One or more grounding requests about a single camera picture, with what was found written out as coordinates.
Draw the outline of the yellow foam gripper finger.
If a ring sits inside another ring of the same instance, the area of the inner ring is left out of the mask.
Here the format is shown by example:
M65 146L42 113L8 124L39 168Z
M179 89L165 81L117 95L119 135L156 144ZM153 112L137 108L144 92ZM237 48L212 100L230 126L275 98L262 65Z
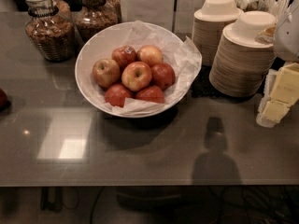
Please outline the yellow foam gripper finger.
M277 71L270 69L256 122L272 128L279 124L299 100L299 63L285 62Z

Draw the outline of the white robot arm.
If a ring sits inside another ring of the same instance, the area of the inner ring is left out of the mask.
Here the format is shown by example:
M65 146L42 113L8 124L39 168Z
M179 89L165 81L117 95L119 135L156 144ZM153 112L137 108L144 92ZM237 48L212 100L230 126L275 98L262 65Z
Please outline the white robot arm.
M256 122L266 128L279 124L299 100L299 0L278 20L274 52L285 63L277 71L270 69L265 78Z

